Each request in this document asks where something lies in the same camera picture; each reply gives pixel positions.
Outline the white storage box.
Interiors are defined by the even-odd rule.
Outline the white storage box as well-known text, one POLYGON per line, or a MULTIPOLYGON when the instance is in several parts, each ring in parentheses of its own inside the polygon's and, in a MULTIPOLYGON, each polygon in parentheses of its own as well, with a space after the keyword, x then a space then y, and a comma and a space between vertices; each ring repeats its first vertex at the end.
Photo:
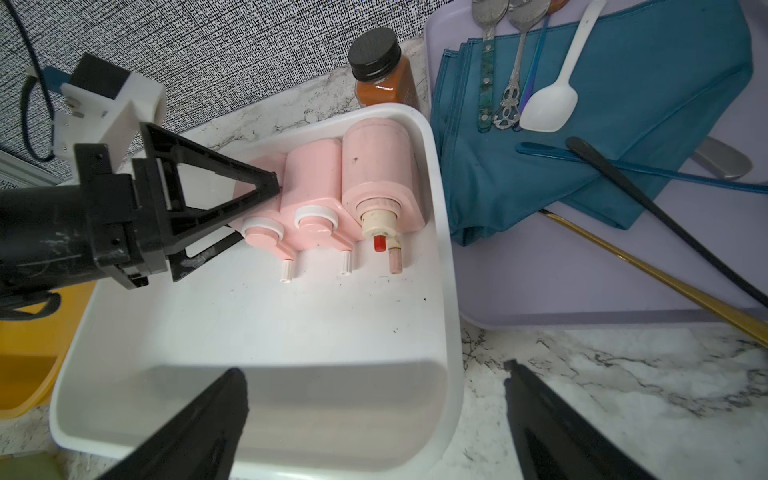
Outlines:
POLYGON ((249 415, 232 473, 249 479, 424 479, 462 409, 460 315, 452 246, 428 120, 382 104, 288 130, 237 153, 242 161, 341 137, 388 118, 408 132, 426 227, 405 238, 392 276, 370 243, 350 275, 327 249, 296 278, 239 243, 181 281, 127 290, 96 285, 49 410, 55 442, 111 458, 132 452, 226 369, 248 384, 249 415))

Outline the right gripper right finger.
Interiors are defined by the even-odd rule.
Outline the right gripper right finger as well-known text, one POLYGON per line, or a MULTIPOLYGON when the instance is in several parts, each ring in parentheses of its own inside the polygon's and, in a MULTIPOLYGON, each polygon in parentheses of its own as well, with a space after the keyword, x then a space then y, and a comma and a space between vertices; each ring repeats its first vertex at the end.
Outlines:
POLYGON ((529 368, 504 363, 507 420, 525 479, 645 479, 618 449, 529 368))

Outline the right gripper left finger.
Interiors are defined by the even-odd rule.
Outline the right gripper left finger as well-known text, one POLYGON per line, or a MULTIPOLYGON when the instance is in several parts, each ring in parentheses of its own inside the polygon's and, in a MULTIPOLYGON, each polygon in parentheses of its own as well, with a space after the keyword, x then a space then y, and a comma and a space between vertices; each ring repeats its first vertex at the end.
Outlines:
POLYGON ((103 479, 227 479, 249 414, 239 368, 219 376, 103 479))

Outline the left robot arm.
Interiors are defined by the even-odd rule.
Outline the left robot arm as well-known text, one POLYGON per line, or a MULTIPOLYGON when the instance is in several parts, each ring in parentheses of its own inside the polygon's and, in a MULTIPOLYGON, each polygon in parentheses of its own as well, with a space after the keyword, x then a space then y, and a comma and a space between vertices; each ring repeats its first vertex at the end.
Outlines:
POLYGON ((170 272, 178 282, 236 243, 233 232, 195 256, 187 247, 277 196, 276 173, 234 160, 143 122, 145 157, 130 174, 113 171, 104 144, 74 148, 76 185, 1 193, 1 303, 44 298, 69 285, 112 278, 141 288, 170 272), (182 165, 248 186, 208 209, 187 204, 182 165))

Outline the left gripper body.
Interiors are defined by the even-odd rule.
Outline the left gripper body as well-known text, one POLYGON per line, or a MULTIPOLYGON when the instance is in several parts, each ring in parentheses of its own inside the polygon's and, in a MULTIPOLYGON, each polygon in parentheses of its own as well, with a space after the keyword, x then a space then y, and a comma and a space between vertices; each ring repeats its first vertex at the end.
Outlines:
POLYGON ((105 144, 74 146, 86 237, 93 264, 102 278, 128 290, 149 285, 153 274, 139 250, 139 204, 134 179, 113 171, 105 144))

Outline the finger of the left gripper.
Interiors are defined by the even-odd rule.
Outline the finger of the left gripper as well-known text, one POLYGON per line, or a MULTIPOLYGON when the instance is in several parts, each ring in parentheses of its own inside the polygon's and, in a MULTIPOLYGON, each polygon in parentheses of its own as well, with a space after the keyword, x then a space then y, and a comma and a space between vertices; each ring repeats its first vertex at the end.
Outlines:
POLYGON ((174 282, 179 282, 200 267, 216 258, 229 248, 243 240, 243 236, 233 231, 225 238, 217 241, 196 255, 189 256, 185 250, 168 256, 171 277, 174 282))
POLYGON ((138 206, 159 240, 199 240, 280 193, 277 174, 142 122, 138 206))

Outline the yellow storage box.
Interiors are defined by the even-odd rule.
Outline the yellow storage box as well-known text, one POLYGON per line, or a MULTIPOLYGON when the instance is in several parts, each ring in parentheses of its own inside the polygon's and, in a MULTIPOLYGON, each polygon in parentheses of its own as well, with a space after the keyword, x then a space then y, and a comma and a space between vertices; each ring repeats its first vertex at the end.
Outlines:
POLYGON ((56 379, 96 284, 59 289, 50 317, 1 323, 1 418, 14 419, 50 402, 56 379))

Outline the pink sharpener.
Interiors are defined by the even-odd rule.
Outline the pink sharpener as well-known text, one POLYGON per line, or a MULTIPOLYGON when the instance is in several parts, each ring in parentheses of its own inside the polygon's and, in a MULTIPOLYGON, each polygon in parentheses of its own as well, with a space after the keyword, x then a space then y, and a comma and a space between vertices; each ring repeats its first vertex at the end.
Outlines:
POLYGON ((243 236, 248 245, 279 259, 282 262, 280 281, 291 283, 298 250, 295 235, 280 212, 285 163, 285 154, 269 154, 249 161, 252 166, 276 174, 278 194, 233 221, 231 226, 243 236))
POLYGON ((341 274, 350 275, 352 254, 362 239, 362 230, 341 202, 341 141, 320 139, 289 152, 283 180, 280 213, 296 234, 298 248, 339 251, 341 274))
POLYGON ((388 255, 389 272, 403 272, 400 236, 426 221, 420 173, 406 129, 387 118, 355 123, 342 140, 342 204, 374 251, 388 255))

